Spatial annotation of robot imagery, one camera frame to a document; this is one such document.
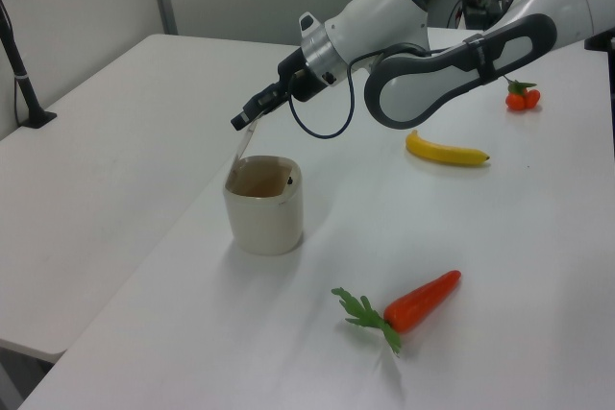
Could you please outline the dark robot gripper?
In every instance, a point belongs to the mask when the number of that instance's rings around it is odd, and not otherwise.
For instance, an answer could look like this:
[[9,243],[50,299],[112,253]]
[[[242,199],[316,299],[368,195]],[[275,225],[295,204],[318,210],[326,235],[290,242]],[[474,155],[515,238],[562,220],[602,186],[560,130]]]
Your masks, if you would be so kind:
[[282,60],[277,67],[279,82],[267,86],[254,95],[232,119],[232,126],[241,131],[262,115],[273,112],[286,104],[289,95],[306,102],[326,88],[309,69],[301,48],[297,48]]

